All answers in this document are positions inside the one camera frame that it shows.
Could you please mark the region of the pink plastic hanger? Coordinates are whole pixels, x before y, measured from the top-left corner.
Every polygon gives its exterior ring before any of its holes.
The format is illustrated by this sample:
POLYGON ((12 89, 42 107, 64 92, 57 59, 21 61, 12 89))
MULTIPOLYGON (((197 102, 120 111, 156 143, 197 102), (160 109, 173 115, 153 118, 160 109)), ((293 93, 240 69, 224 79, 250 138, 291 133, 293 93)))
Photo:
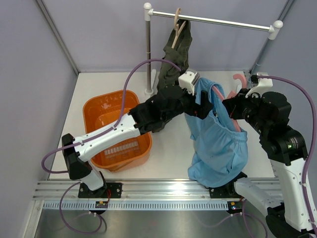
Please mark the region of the pink plastic hanger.
MULTIPOLYGON (((232 90, 228 94, 227 99, 235 97, 237 95, 237 93, 240 91, 240 89, 247 87, 247 79, 246 79, 246 77, 243 74, 237 73, 237 74, 234 74, 232 77, 233 77, 234 80, 239 80, 240 82, 238 83, 238 85, 236 87, 236 90, 235 91, 232 90)), ((218 96, 218 98, 221 101, 224 100, 223 94, 220 92, 220 90, 216 86, 212 86, 211 89, 218 96)), ((241 128, 240 128, 238 122, 236 120, 234 120, 234 119, 232 119, 231 121, 233 122, 235 130, 237 132, 241 132, 241 128)))

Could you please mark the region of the light blue shorts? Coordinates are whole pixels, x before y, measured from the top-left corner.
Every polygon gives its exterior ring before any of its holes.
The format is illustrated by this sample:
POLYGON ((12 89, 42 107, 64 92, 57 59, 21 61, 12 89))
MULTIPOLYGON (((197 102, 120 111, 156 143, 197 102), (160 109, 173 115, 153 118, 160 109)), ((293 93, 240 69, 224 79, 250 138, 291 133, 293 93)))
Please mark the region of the light blue shorts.
POLYGON ((248 161, 247 132, 237 131, 220 97, 213 91, 222 86, 200 78, 195 86, 196 102, 200 92, 207 91, 213 109, 205 119, 186 115, 194 145, 188 177, 206 187, 220 187, 237 177, 248 161))

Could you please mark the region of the olive green shorts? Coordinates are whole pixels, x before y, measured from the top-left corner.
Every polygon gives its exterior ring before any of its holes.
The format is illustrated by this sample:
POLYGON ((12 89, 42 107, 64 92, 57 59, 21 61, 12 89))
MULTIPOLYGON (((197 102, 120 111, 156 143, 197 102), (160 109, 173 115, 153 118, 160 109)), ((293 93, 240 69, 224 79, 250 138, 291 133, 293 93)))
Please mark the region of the olive green shorts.
POLYGON ((172 49, 174 36, 175 31, 173 30, 163 49, 165 62, 161 63, 157 85, 158 91, 149 99, 153 106, 151 111, 155 113, 156 118, 153 133, 160 132, 172 118, 184 113, 181 98, 190 95, 186 89, 182 89, 178 84, 178 77, 189 67, 188 51, 192 42, 190 22, 186 21, 179 43, 172 49))

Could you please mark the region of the beige wooden hanger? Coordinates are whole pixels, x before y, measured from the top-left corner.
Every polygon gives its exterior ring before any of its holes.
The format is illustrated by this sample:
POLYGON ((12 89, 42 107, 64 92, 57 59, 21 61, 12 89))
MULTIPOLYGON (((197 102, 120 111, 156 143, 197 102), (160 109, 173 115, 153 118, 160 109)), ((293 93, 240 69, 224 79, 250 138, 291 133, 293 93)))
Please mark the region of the beige wooden hanger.
POLYGON ((171 45, 171 48, 174 49, 176 43, 177 43, 177 40, 179 38, 179 35, 180 33, 182 32, 182 30, 184 29, 185 27, 185 24, 186 24, 186 21, 183 21, 183 23, 181 25, 179 25, 178 23, 178 17, 181 13, 181 8, 178 8, 175 12, 175 16, 174 16, 174 31, 175 31, 175 36, 174 36, 174 40, 173 40, 173 43, 171 45))

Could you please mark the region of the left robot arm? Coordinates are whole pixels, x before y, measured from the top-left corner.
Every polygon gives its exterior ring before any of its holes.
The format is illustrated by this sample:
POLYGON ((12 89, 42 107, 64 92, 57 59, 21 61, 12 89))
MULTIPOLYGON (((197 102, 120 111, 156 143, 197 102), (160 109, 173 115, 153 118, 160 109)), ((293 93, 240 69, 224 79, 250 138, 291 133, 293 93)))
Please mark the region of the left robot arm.
POLYGON ((106 180, 89 164, 96 154, 126 139, 155 132, 182 113, 205 119, 212 109, 207 91, 192 93, 178 85, 168 85, 128 113, 121 113, 116 122, 83 136, 64 135, 62 153, 69 177, 80 180, 89 197, 102 197, 107 191, 106 180))

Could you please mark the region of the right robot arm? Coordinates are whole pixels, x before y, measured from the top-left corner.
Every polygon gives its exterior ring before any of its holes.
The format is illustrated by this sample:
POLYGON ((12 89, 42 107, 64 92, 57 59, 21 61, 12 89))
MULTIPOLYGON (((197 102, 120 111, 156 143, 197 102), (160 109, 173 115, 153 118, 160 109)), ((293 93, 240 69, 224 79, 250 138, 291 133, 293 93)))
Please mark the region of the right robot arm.
POLYGON ((228 196, 238 194, 248 200, 265 217, 277 238, 309 238, 313 222, 305 204, 302 183, 304 164, 308 160, 306 143, 300 132, 288 125, 291 105, 277 92, 248 94, 245 89, 222 102, 232 119, 244 119, 258 134, 260 145, 278 177, 282 200, 270 197, 248 178, 225 183, 228 196))

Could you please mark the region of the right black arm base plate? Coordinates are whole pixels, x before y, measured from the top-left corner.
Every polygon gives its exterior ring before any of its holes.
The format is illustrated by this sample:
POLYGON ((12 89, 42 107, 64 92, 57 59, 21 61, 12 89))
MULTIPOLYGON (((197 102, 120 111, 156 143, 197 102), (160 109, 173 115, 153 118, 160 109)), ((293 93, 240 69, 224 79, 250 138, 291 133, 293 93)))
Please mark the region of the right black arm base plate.
POLYGON ((210 198, 241 198, 235 188, 234 183, 229 182, 220 187, 209 187, 210 198))

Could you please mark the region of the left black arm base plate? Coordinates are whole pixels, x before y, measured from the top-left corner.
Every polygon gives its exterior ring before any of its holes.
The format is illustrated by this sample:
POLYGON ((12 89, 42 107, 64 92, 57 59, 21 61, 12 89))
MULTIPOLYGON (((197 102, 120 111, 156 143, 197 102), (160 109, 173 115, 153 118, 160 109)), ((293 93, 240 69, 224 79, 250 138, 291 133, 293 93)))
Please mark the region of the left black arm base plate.
POLYGON ((80 184, 78 197, 79 198, 121 198, 122 183, 119 182, 107 182, 105 186, 97 189, 90 190, 84 183, 80 184))

